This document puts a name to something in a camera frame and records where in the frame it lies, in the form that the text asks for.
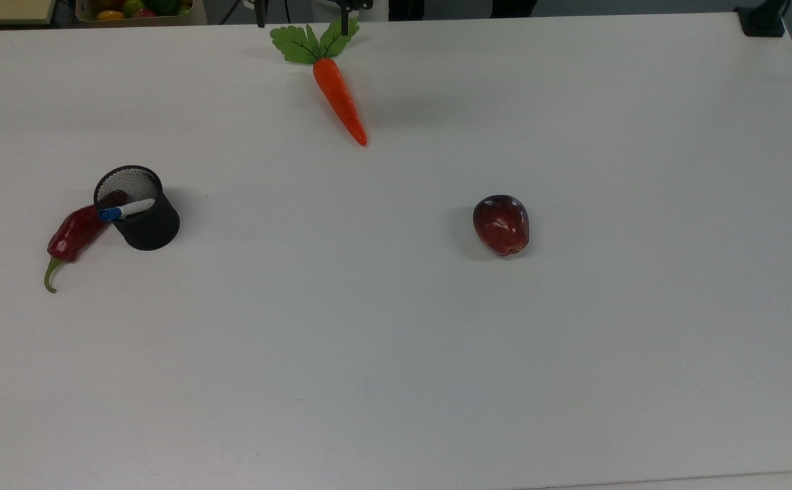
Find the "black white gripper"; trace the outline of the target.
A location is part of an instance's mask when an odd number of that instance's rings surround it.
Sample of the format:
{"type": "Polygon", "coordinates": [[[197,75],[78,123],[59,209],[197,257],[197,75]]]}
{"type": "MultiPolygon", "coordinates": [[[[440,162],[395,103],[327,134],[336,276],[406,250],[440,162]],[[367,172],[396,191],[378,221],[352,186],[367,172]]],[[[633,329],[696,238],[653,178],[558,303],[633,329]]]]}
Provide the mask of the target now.
{"type": "Polygon", "coordinates": [[[348,36],[350,31],[350,12],[356,10],[370,10],[374,6],[372,0],[337,0],[341,9],[341,35],[348,36]]]}

